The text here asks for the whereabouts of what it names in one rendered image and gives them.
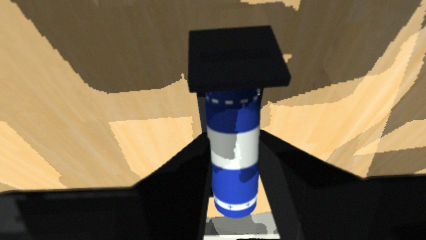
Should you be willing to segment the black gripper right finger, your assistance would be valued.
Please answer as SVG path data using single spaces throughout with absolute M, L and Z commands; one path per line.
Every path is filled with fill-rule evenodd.
M 265 130 L 258 172 L 280 240 L 386 240 L 426 223 L 426 173 L 363 178 Z

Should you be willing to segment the blue and silver battery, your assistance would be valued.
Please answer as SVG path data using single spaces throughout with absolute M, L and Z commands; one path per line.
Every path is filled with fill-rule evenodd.
M 225 216 L 244 217 L 257 206 L 260 97 L 257 88 L 205 93 L 214 205 Z

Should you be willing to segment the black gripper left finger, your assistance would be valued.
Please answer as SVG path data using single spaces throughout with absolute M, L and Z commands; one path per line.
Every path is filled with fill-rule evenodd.
M 132 187 L 0 193 L 0 240 L 204 240 L 212 184 L 201 133 Z

